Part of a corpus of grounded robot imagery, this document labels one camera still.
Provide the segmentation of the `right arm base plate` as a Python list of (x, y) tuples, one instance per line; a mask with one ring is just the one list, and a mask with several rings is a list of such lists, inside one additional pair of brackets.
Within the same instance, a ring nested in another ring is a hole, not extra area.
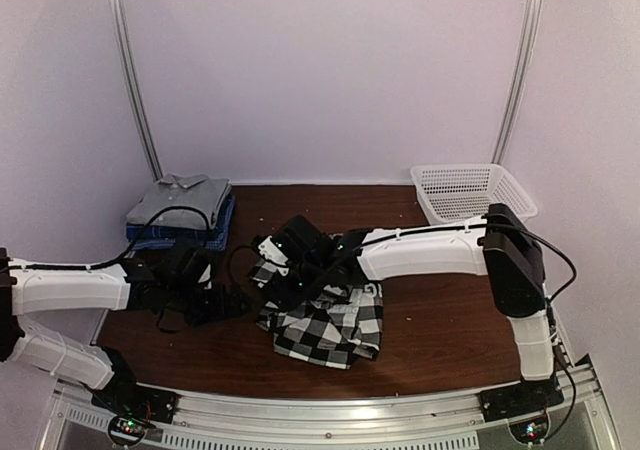
[(542, 412), (562, 404), (564, 395), (556, 378), (518, 383), (483, 390), (479, 402), (485, 422), (511, 419)]

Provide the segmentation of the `black white checkered shirt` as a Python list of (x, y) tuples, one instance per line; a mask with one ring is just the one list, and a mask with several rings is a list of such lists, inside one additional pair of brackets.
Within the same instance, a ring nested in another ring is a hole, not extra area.
[(382, 343), (382, 285), (327, 286), (316, 300), (292, 311), (267, 302), (256, 325), (270, 333), (274, 352), (307, 363), (348, 370), (359, 359), (375, 361)]

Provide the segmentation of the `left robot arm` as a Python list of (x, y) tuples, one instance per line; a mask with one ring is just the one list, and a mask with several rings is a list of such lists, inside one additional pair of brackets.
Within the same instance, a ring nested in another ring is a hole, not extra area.
[(199, 247), (172, 250), (159, 262), (124, 255), (96, 264), (45, 264), (1, 256), (1, 359), (75, 380), (115, 413), (151, 402), (121, 354), (83, 344), (29, 320), (34, 312), (106, 309), (182, 314), (198, 327), (250, 310), (238, 288), (215, 282), (216, 260)]

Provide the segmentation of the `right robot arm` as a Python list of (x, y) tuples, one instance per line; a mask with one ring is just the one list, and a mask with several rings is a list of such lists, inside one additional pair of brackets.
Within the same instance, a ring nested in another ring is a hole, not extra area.
[(505, 204), (492, 204), (486, 214), (453, 224), (359, 229), (340, 236), (323, 233), (298, 215), (253, 242), (257, 254), (275, 268), (266, 294), (282, 310), (328, 288), (351, 289), (394, 277), (488, 277), (495, 307), (509, 320), (519, 355), (521, 382), (512, 400), (526, 412), (535, 410), (556, 385), (540, 244)]

